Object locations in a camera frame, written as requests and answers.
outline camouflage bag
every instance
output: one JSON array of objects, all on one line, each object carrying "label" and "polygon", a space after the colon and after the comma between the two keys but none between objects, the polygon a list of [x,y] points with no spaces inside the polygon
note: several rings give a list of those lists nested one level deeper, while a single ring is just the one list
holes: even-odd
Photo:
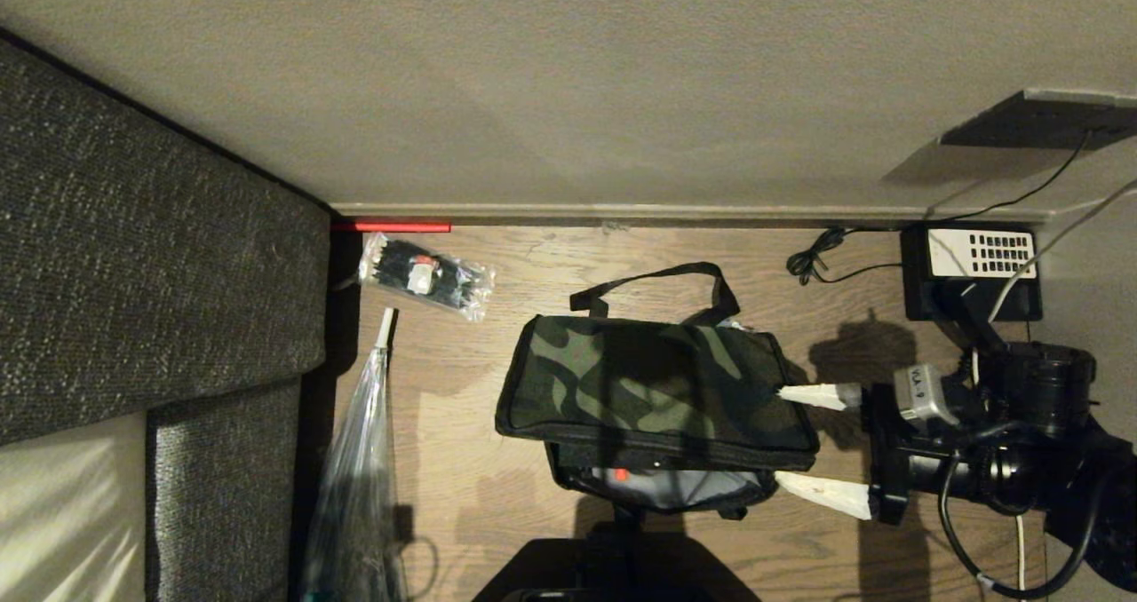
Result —
[{"label": "camouflage bag", "polygon": [[[640,278],[704,273],[712,306],[681,324],[607,318],[600,297]],[[787,382],[778,341],[720,327],[738,302],[712,263],[614,280],[572,296],[589,316],[531,320],[496,426],[545,442],[554,479],[617,503],[740,518],[771,496],[772,471],[806,470],[818,437]]]}]

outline black strap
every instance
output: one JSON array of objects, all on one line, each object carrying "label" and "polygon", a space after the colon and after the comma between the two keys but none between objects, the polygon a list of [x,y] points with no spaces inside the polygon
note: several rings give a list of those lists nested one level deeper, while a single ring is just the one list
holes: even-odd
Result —
[{"label": "black strap", "polygon": [[608,294],[608,291],[622,286],[624,282],[631,282],[641,278],[665,278],[667,275],[682,275],[686,273],[713,275],[714,290],[711,291],[711,306],[688,318],[683,321],[683,324],[715,325],[741,311],[738,307],[738,299],[735,297],[735,292],[727,286],[727,279],[723,278],[722,270],[719,269],[719,265],[709,262],[689,262],[686,265],[672,266],[652,273],[621,278],[620,280],[597,284],[591,289],[578,291],[568,296],[568,306],[572,311],[587,308],[590,318],[607,318],[608,303],[601,300],[600,296]]}]

